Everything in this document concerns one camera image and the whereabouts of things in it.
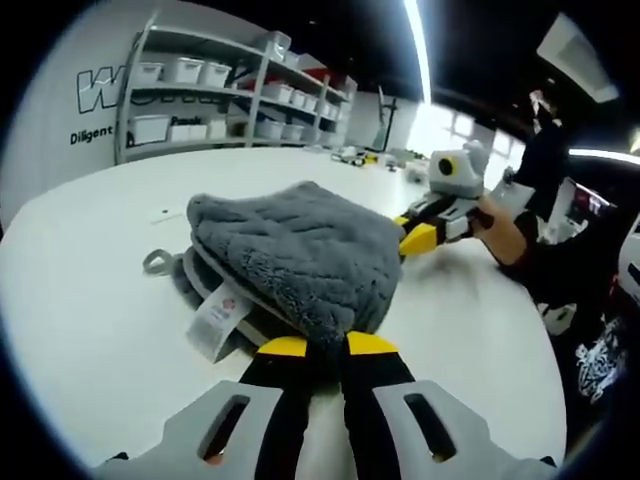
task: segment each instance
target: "black shirt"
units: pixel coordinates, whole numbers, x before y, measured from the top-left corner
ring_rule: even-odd
[[[528,289],[535,302],[552,308],[576,304],[568,330],[551,337],[564,390],[569,448],[604,413],[606,396],[594,404],[579,392],[583,385],[578,379],[576,350],[581,345],[592,347],[605,332],[602,318],[612,310],[610,293],[620,247],[638,210],[637,206],[628,206],[609,211],[577,236],[557,245],[528,239],[523,258],[513,266],[502,267]]]

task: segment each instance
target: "black lettering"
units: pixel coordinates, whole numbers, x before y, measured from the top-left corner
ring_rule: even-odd
[[[83,142],[91,143],[95,138],[103,137],[105,135],[113,135],[113,126],[100,127],[93,131],[82,130],[80,132],[74,132],[70,134],[69,143],[71,145]]]

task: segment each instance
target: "white table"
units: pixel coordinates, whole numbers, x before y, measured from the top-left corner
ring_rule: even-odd
[[[161,438],[164,421],[250,362],[213,365],[187,342],[193,312],[171,281],[143,274],[155,248],[189,245],[196,193],[242,198],[314,180],[393,217],[422,193],[401,172],[332,162],[300,149],[185,153],[105,170],[29,202],[0,244],[0,305],[17,367],[52,427],[94,466]],[[475,240],[408,259],[379,332],[416,378],[482,415],[517,457],[565,447],[558,369],[524,289]],[[314,400],[299,478],[348,478],[352,456],[339,395]]]

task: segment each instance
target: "white storage bin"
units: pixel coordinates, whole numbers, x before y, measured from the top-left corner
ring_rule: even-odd
[[[293,87],[284,83],[270,83],[262,87],[262,95],[283,103],[289,103],[292,93]]]
[[[180,57],[167,63],[164,81],[168,83],[198,83],[204,61]]]
[[[340,108],[337,105],[331,105],[329,107],[329,118],[331,120],[337,120],[340,114]]]
[[[282,138],[284,140],[300,141],[302,139],[303,125],[287,124],[282,129]]]
[[[307,97],[304,99],[305,110],[309,110],[310,112],[315,112],[317,105],[318,105],[318,97],[314,95],[307,95]]]
[[[189,125],[172,125],[169,127],[170,142],[186,142],[189,140]]]
[[[302,90],[294,90],[291,94],[291,105],[298,108],[304,107],[304,102],[307,99],[307,94]]]
[[[162,67],[164,67],[164,63],[140,62],[133,74],[134,85],[156,83],[160,78]]]
[[[300,62],[300,55],[293,52],[287,52],[284,55],[284,64],[291,68],[298,68],[298,62]]]
[[[332,132],[320,132],[320,143],[322,145],[334,145],[336,135]]]
[[[206,125],[189,125],[189,140],[204,140],[207,138]]]
[[[263,120],[258,123],[256,134],[258,137],[280,140],[280,138],[282,138],[283,129],[284,123],[282,122],[276,122],[274,120]]]
[[[322,105],[322,112],[320,112],[323,117],[329,118],[329,114],[331,113],[331,104],[328,102],[324,102]]]
[[[133,119],[133,139],[136,145],[164,142],[167,139],[169,115],[142,115]]]
[[[216,62],[207,62],[202,66],[199,83],[209,87],[224,87],[231,67]]]
[[[307,126],[302,129],[302,140],[309,143],[316,143],[318,141],[318,132],[312,127]]]
[[[284,62],[285,55],[291,46],[291,37],[282,32],[267,32],[254,39],[252,44],[258,50],[265,52],[267,57]]]
[[[207,124],[207,138],[215,140],[217,138],[226,138],[227,121],[224,118],[214,118]]]

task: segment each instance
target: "yellow robot part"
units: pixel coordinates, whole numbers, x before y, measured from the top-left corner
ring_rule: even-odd
[[[349,353],[351,355],[376,355],[379,353],[398,353],[398,347],[377,335],[362,332],[349,332]]]
[[[274,338],[260,347],[258,353],[283,355],[285,357],[304,357],[307,353],[307,341],[302,337]]]
[[[400,255],[420,255],[434,250],[437,246],[436,227],[420,223],[400,242]]]

